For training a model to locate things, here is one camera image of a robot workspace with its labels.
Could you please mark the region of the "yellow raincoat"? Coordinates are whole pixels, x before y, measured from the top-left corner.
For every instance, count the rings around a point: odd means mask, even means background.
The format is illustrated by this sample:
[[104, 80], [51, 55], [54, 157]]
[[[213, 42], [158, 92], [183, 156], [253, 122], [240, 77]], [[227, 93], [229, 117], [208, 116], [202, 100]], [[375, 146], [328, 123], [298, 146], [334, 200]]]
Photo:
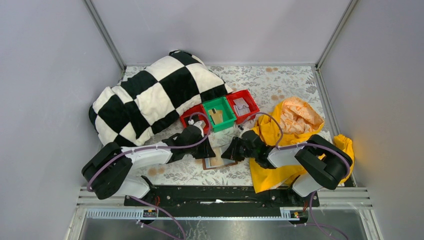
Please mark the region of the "yellow raincoat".
[[[294, 145], [308, 140], [313, 134], [321, 132], [325, 121], [306, 101], [290, 97], [280, 102], [270, 115], [279, 122], [281, 134], [276, 123], [267, 115], [261, 115], [252, 127], [267, 145], [274, 146], [280, 136], [280, 146]], [[306, 174], [300, 165], [283, 166], [276, 169], [260, 167], [253, 158], [249, 159], [253, 188], [256, 193], [274, 189], [282, 184], [291, 185], [294, 180]]]

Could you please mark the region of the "black white checkered blanket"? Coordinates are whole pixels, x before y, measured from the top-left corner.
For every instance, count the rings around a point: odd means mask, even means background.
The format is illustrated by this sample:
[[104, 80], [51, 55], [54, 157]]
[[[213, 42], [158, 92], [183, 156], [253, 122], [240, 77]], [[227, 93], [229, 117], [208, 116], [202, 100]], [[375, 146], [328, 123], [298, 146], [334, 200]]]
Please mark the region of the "black white checkered blanket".
[[90, 106], [88, 117], [102, 145], [138, 147], [190, 108], [232, 91], [200, 58], [175, 50], [107, 86]]

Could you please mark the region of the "brown leather card holder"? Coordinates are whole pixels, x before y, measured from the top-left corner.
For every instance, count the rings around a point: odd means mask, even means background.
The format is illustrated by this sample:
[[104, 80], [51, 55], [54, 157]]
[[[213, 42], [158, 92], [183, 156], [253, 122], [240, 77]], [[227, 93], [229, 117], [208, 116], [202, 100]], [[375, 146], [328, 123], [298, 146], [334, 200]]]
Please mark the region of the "brown leather card holder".
[[213, 170], [237, 165], [238, 162], [235, 160], [222, 158], [222, 153], [224, 153], [228, 149], [228, 147], [229, 144], [220, 147], [213, 147], [212, 150], [215, 154], [215, 157], [202, 159], [203, 170]]

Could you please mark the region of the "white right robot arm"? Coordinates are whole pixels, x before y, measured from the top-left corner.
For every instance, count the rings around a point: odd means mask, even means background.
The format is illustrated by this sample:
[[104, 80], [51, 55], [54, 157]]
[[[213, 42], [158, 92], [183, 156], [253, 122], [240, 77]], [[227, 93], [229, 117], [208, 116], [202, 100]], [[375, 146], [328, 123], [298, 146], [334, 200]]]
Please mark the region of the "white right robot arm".
[[317, 134], [294, 145], [271, 146], [252, 130], [234, 137], [221, 157], [237, 162], [253, 158], [265, 169], [303, 167], [306, 173], [291, 185], [301, 197], [322, 188], [334, 190], [342, 179], [348, 177], [354, 163], [349, 155]]

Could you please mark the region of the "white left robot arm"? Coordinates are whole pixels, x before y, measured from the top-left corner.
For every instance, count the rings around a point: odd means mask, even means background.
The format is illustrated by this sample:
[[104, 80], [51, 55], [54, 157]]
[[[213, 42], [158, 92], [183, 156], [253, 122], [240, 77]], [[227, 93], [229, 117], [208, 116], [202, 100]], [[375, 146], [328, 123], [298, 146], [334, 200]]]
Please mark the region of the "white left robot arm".
[[124, 147], [110, 142], [82, 168], [81, 174], [87, 180], [86, 189], [99, 200], [116, 195], [141, 199], [153, 186], [146, 177], [132, 176], [132, 170], [170, 164], [186, 155], [195, 159], [208, 158], [208, 146], [209, 135], [196, 125], [151, 145]]

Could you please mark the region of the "green plastic bin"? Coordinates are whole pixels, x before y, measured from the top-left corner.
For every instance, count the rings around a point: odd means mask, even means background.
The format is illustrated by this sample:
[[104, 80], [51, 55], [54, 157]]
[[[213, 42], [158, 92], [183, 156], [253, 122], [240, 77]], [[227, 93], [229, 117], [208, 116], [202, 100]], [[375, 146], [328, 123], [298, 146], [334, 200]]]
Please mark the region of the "green plastic bin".
[[234, 125], [236, 115], [225, 96], [206, 101], [202, 106], [211, 120], [212, 130], [215, 133], [229, 129]]

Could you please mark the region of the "gold cards in green bin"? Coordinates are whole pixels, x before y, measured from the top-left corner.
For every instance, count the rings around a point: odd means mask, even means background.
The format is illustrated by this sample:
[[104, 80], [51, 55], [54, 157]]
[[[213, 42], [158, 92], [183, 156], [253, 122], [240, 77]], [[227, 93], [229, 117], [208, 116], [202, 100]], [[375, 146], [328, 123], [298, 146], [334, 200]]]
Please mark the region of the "gold cards in green bin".
[[212, 108], [212, 109], [208, 110], [208, 114], [211, 117], [212, 122], [215, 126], [223, 123], [224, 118], [223, 118], [223, 111], [222, 110]]

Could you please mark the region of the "right red plastic bin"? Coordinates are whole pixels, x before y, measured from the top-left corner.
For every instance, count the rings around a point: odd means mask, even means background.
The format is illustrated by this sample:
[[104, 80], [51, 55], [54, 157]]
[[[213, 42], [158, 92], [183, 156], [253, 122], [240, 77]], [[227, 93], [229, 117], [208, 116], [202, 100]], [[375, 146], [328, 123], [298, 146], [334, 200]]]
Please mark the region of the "right red plastic bin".
[[227, 94], [225, 97], [236, 116], [235, 123], [237, 125], [245, 120], [252, 120], [255, 117], [254, 114], [260, 111], [247, 89]]

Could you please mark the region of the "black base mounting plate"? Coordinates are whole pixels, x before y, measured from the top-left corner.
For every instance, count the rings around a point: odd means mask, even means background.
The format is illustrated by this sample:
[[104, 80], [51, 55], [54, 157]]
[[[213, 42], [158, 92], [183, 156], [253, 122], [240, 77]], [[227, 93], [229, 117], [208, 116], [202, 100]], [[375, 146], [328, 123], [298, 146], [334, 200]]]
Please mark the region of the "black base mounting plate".
[[256, 193], [251, 186], [157, 185], [142, 200], [175, 218], [287, 219], [294, 210], [320, 206], [317, 194], [301, 197], [287, 187]]

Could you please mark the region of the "white cards in red bin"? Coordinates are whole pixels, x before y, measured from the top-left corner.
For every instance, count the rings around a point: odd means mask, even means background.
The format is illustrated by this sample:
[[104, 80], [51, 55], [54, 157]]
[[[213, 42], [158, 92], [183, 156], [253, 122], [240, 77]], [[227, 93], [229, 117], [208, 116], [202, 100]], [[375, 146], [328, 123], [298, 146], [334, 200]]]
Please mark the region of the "white cards in red bin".
[[238, 117], [248, 115], [251, 112], [249, 104], [245, 101], [244, 98], [234, 99], [233, 103], [234, 111]]

